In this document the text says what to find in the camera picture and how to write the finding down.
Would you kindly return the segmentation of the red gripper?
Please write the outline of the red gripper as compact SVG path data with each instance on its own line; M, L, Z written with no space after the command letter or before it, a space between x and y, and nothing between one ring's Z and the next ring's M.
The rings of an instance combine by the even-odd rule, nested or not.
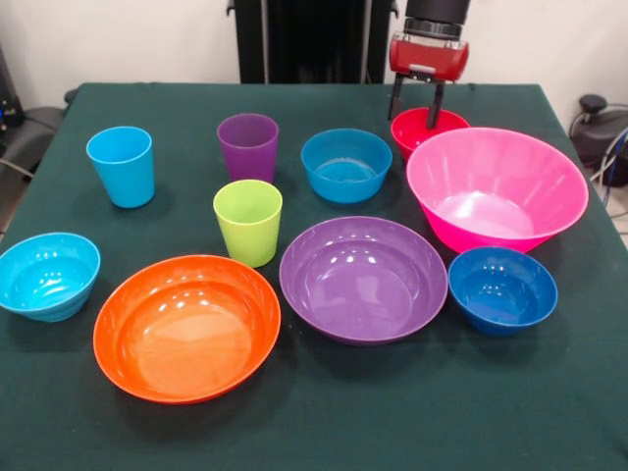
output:
M422 81L435 80L435 94L429 107L426 128L438 125L445 95L444 81L458 81L469 58L469 43L461 40L436 39L396 32L390 43L389 62L395 73L388 119L400 112L400 94L404 77Z

